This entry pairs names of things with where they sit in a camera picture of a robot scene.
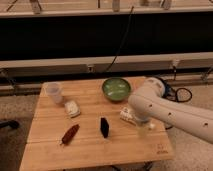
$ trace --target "concrete floor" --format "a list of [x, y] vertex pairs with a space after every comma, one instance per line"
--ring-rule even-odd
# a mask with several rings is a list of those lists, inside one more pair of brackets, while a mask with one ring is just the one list
[[[193, 93], [189, 105], [213, 110], [213, 85], [187, 87]], [[0, 129], [0, 171], [17, 171], [36, 107], [38, 96], [0, 97], [0, 119], [16, 119], [17, 130]], [[212, 171], [213, 145], [173, 128], [168, 135], [174, 148], [173, 160], [154, 163], [151, 171]], [[118, 166], [122, 170], [142, 170], [142, 164]], [[75, 171], [114, 170], [110, 167], [74, 169]]]

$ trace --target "black wall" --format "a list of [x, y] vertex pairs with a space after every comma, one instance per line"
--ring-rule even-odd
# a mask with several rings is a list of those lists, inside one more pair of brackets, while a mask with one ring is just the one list
[[[128, 15], [0, 19], [0, 60], [114, 56]], [[121, 55], [213, 51], [213, 12], [132, 16]]]

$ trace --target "plastic cup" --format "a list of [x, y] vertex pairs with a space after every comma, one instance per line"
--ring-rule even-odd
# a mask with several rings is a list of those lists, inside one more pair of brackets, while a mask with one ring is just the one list
[[63, 103], [63, 97], [61, 95], [61, 85], [57, 82], [47, 83], [44, 87], [45, 93], [54, 101], [56, 104]]

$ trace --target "chair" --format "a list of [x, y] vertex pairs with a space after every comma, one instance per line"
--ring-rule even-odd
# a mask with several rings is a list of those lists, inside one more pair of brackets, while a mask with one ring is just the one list
[[15, 120], [0, 122], [0, 129], [7, 126], [10, 126], [12, 129], [17, 129], [19, 127], [19, 123]]

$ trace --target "wooden table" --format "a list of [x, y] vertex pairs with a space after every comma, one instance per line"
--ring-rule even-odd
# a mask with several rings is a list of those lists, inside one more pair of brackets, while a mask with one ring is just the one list
[[[125, 78], [132, 89], [144, 77]], [[102, 93], [104, 79], [61, 82], [63, 96], [74, 99], [81, 115], [69, 118], [41, 90], [20, 170], [58, 170], [171, 159], [173, 150], [162, 122], [152, 119], [156, 129], [140, 136], [137, 128], [119, 118], [127, 100], [111, 103]], [[100, 118], [109, 122], [109, 137], [100, 132]], [[72, 125], [80, 129], [68, 146], [61, 138]]]

